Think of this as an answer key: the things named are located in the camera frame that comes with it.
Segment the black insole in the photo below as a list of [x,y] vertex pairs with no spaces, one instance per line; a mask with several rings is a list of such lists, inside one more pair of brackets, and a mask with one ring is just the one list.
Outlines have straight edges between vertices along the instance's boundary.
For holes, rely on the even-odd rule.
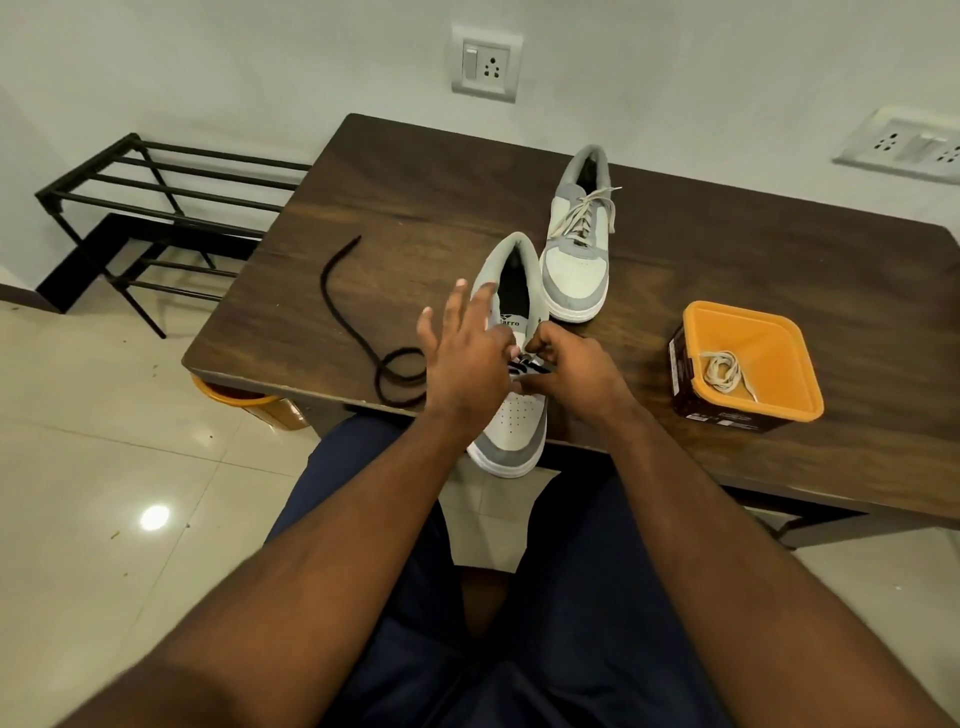
[[592,157],[587,157],[587,161],[584,162],[577,184],[583,187],[587,194],[597,191],[597,163]]
[[510,253],[503,272],[500,273],[500,286],[496,289],[500,297],[501,316],[522,316],[530,318],[530,293],[527,291],[527,274],[523,270],[523,259],[516,248]]

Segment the hand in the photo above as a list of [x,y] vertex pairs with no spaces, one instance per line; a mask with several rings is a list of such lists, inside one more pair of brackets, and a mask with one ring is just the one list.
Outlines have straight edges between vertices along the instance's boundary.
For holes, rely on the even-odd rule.
[[467,282],[457,281],[446,300],[440,341],[433,331],[433,309],[417,320],[417,336],[426,357],[426,406],[444,426],[473,442],[511,391],[507,362],[519,356],[514,333],[487,328],[495,283],[487,283],[467,303]]
[[596,339],[585,339],[544,321],[527,344],[527,351],[556,364],[557,371],[518,377],[516,383],[523,394],[553,397],[601,431],[639,407],[610,355]]

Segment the person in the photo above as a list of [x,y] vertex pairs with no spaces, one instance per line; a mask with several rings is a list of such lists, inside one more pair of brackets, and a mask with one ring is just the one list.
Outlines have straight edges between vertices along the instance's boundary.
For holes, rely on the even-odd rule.
[[[634,399],[594,340],[543,323],[556,366],[511,380],[493,287],[458,281],[417,331],[426,405],[318,445],[268,541],[81,726],[847,726],[954,723],[880,640]],[[473,645],[437,496],[512,388],[559,400],[615,465],[557,475]]]

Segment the tiled floor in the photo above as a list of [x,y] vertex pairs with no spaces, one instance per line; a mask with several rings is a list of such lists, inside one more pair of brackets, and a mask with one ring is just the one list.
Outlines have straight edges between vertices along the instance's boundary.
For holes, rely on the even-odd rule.
[[[3,726],[50,725],[150,649],[257,549],[317,442],[193,388],[180,358],[212,303],[136,297],[167,340],[102,281],[67,316],[0,304]],[[454,559],[514,569],[550,474],[498,480],[464,458],[441,494]],[[168,520],[145,530],[154,505]],[[928,529],[799,556],[960,716],[957,535]]]

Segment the person's leg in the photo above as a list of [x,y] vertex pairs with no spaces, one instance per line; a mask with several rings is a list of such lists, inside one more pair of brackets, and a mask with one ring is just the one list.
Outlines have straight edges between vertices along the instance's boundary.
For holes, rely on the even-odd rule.
[[[374,415],[337,425],[310,455],[267,541],[346,485],[403,429]],[[453,684],[467,649],[460,579],[437,503],[322,725],[420,725]]]
[[606,462],[561,473],[538,498],[492,656],[573,725],[727,728]]

